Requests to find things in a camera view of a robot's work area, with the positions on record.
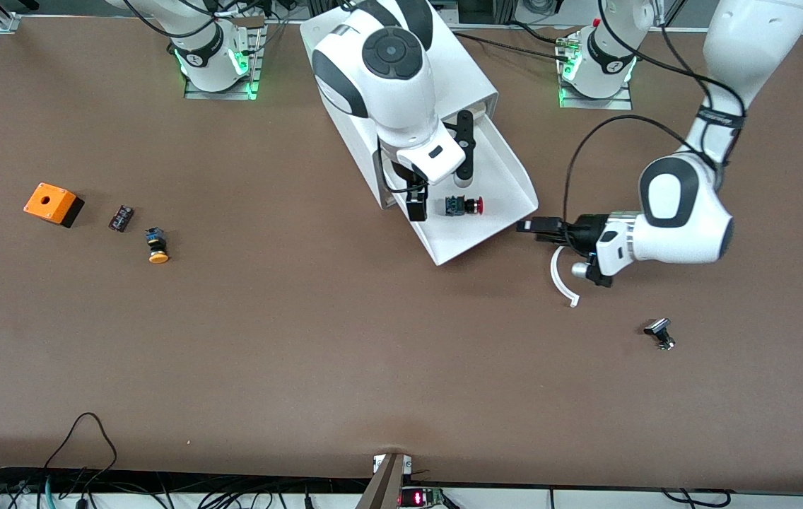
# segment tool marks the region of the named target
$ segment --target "brown table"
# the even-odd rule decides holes
[[[675,36],[701,68],[702,39]],[[183,100],[165,43],[124,19],[0,37],[0,464],[39,466],[92,410],[121,468],[366,476],[399,449],[433,480],[803,490],[803,43],[729,168],[724,260],[635,264],[609,290],[572,280],[576,309],[528,235],[434,267],[373,202],[297,27],[246,103]],[[556,215],[577,141],[612,112],[560,110],[550,61],[465,45]],[[645,49],[666,58],[657,36]],[[679,131],[701,98],[648,64],[633,90],[637,113]],[[609,126],[572,212],[636,209],[640,171],[673,148]],[[75,228],[21,212],[40,181],[84,197]],[[127,234],[107,229],[121,204]],[[150,226],[170,263],[147,263]],[[667,353],[638,331],[663,316]],[[85,423],[55,464],[107,461]]]

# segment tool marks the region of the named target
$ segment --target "orange and black block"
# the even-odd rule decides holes
[[[24,211],[44,221],[71,228],[82,206],[84,200],[76,197],[75,193],[41,182],[25,204]]]

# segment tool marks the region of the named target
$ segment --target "table surface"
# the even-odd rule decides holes
[[[674,39],[702,70],[703,36]],[[538,213],[557,215],[573,149],[613,112],[560,110],[550,61],[464,43]],[[183,100],[165,45],[127,19],[0,36],[0,464],[39,466],[91,410],[121,468],[367,476],[401,450],[437,481],[803,490],[803,43],[728,170],[724,260],[572,280],[576,309],[528,235],[434,267],[373,202],[297,27],[246,103]],[[666,58],[657,35],[644,49]],[[686,130],[693,81],[634,74],[635,112]],[[640,171],[674,148],[646,125],[603,129],[572,213],[637,209]],[[21,212],[40,181],[86,201],[74,228]],[[122,204],[136,215],[117,234]],[[147,263],[150,226],[170,263]],[[640,333],[663,316],[670,352]],[[85,422],[57,460],[110,458]]]

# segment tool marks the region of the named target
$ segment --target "orange box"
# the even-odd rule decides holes
[[[40,217],[44,221],[71,228],[78,212],[84,206],[84,200],[79,199],[69,190],[52,186],[46,182],[37,184],[34,194],[30,195],[24,211],[31,216]]]

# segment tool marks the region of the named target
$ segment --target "white box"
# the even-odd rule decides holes
[[[336,8],[301,23],[308,60],[317,43],[347,16],[347,12]],[[427,220],[411,223],[434,263],[440,265],[530,215],[538,202],[527,171],[492,123],[498,91],[435,11],[433,27],[433,46],[427,56],[433,68],[438,116],[455,123],[460,110],[471,110],[476,142],[472,184],[460,188],[448,177],[429,186]],[[407,216],[404,194],[396,197],[380,186],[382,173],[391,187],[407,187],[382,155],[372,120],[340,112],[322,94],[321,99],[381,209],[398,203]],[[462,195],[469,199],[483,197],[483,215],[445,216],[446,197]]]

